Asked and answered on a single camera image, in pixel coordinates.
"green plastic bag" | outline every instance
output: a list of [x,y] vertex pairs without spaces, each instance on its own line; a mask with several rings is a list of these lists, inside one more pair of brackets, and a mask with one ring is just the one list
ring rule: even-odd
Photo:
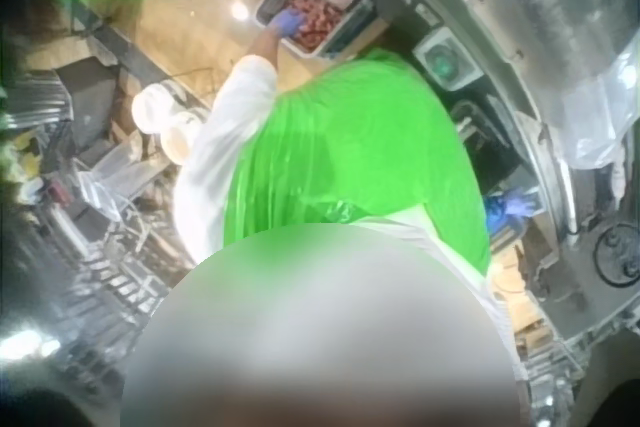
[[482,196],[455,126],[408,64],[375,51],[278,98],[236,167],[224,242],[419,204],[440,239],[484,275]]

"metal tray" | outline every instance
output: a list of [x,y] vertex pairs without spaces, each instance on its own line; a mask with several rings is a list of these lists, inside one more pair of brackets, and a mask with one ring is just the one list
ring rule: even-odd
[[[253,16],[256,24],[263,28],[266,27],[269,22],[271,22],[271,19],[273,19],[275,15],[282,10],[286,1],[287,0],[261,0]],[[362,2],[362,0],[353,0],[353,2],[345,9],[345,15],[342,17],[342,20],[331,32],[329,32],[327,37],[313,52],[307,52],[293,39],[282,39],[282,42],[299,57],[305,59],[321,57],[327,49],[328,44],[343,30],[342,27],[358,13],[358,9],[356,7],[360,2]]]

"white bucket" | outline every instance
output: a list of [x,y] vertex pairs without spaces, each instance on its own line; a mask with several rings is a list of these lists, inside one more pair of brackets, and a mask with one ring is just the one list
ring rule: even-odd
[[174,115],[185,111],[186,98],[184,89],[173,80],[151,84],[133,98],[133,121],[145,134],[160,133]]
[[160,145],[169,160],[184,165],[208,112],[192,109],[179,112],[171,118],[170,125],[160,133]]

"hand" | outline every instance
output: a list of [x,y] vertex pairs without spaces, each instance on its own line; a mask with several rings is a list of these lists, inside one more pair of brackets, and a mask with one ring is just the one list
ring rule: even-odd
[[504,194],[504,201],[506,215],[530,218],[536,211],[535,200],[520,190],[512,190]]
[[286,9],[276,15],[271,22],[269,22],[269,29],[273,30],[280,38],[294,36],[307,16],[294,9]]

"tray of meat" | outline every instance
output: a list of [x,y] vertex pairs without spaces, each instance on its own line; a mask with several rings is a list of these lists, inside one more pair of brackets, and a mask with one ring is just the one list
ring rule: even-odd
[[283,42],[300,57],[318,57],[340,27],[353,16],[359,1],[354,0],[346,9],[340,9],[327,0],[262,0],[254,18],[264,27],[283,9],[291,7],[304,12],[307,19],[300,32]]

